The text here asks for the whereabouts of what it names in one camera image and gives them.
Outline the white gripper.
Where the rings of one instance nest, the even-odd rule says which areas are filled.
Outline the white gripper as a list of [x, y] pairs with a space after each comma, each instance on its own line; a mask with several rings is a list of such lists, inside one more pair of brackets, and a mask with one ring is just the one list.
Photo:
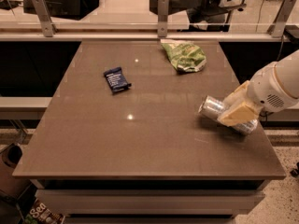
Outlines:
[[299, 62], [272, 62], [243, 82], [223, 102], [230, 106], [218, 117], [225, 126], [257, 119], [262, 109], [279, 112], [299, 102]]

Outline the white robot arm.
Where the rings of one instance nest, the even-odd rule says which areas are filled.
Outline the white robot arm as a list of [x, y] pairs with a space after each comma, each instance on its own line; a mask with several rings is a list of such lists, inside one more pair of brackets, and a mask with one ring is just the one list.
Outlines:
[[299, 51], [271, 62], [229, 94], [227, 109], [218, 116], [225, 126], [257, 119], [262, 111], [279, 112], [299, 100]]

